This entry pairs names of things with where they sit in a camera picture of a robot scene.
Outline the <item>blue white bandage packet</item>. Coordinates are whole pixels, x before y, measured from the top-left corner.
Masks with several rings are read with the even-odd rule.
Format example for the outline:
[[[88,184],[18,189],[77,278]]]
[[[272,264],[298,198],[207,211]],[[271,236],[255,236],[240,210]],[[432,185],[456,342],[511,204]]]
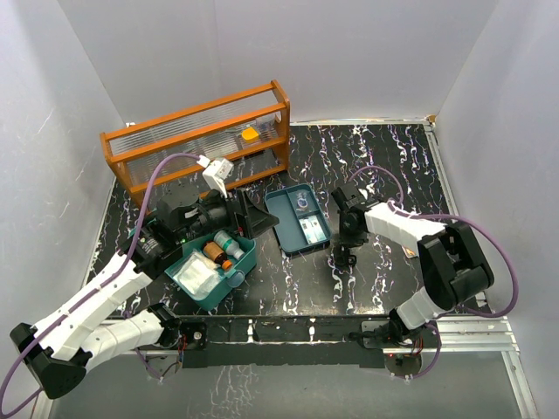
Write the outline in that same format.
[[[323,229],[317,215],[303,217],[299,222],[308,244],[318,244],[328,239],[328,234]]]

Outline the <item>clear bag of gauze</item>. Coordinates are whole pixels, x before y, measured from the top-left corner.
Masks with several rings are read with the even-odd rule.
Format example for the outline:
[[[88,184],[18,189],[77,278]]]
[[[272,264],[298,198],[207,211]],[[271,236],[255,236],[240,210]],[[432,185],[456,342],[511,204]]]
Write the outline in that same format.
[[[200,251],[192,251],[171,267],[168,275],[194,300],[207,298],[220,282],[217,264]]]

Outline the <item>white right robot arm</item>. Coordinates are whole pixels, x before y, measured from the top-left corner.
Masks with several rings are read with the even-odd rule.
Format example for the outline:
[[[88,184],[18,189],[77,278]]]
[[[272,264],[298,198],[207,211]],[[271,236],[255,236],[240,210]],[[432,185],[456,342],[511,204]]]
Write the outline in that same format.
[[[419,291],[392,309],[386,323],[351,333],[351,340],[361,345],[368,340],[407,347],[427,324],[494,284],[493,271],[467,223],[399,216],[388,203],[364,198],[351,184],[336,188],[331,195],[339,214],[336,266],[354,267],[357,257],[351,250],[375,234],[414,253],[423,277]]]

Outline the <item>teal medicine kit box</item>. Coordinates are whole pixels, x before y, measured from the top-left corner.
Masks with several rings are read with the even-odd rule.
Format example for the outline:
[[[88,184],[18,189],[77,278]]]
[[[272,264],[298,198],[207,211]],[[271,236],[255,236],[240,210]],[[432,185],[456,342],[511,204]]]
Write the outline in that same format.
[[[232,263],[229,269],[212,260],[204,246],[215,243]],[[219,230],[183,244],[183,257],[165,273],[205,311],[215,309],[234,289],[243,284],[256,266],[256,241]]]

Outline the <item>brown medicine bottle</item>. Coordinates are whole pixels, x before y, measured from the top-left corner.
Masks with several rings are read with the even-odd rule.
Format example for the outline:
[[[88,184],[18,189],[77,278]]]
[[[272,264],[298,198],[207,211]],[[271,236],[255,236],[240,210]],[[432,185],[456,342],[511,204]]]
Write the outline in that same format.
[[[226,252],[214,241],[205,243],[202,250],[207,258],[218,264],[223,270],[228,271],[232,268],[233,262],[228,258]]]

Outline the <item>dark teal divider tray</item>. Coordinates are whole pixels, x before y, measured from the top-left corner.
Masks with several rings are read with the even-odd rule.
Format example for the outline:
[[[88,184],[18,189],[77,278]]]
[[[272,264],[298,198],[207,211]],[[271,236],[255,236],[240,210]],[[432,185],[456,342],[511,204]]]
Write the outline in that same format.
[[[296,193],[306,191],[309,198],[309,209],[303,213],[296,210]],[[268,212],[279,219],[279,224],[273,227],[279,247],[291,257],[299,254],[328,248],[332,237],[328,221],[321,210],[315,196],[314,189],[307,183],[301,183],[292,187],[277,189],[266,194],[264,202]],[[325,242],[308,244],[300,227],[299,220],[306,216],[317,215],[323,229],[328,234]]]

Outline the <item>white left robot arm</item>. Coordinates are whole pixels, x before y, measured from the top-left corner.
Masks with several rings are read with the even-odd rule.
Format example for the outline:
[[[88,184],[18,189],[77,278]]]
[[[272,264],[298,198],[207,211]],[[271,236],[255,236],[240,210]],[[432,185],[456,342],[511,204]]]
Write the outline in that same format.
[[[12,329],[21,362],[54,400],[76,388],[94,367],[124,352],[149,345],[173,347],[181,321],[162,303],[111,326],[103,323],[179,262],[186,244],[221,230],[253,239],[278,222],[245,189],[235,196],[213,189],[204,198],[195,192],[168,193],[86,286],[46,318]]]

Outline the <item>small tape roll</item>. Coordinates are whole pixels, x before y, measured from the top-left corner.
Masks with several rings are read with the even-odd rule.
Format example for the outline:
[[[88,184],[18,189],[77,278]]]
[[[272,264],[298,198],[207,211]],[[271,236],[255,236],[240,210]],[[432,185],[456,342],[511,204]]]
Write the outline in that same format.
[[[309,198],[306,191],[298,191],[296,193],[296,210],[303,213],[309,209]]]

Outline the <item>white green-labelled bottle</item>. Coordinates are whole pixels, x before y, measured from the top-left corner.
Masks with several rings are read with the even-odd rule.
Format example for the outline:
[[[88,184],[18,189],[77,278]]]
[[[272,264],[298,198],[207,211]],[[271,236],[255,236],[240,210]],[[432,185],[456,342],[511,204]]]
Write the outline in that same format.
[[[245,252],[240,247],[240,244],[226,231],[218,231],[213,238],[214,242],[229,256],[239,260]]]

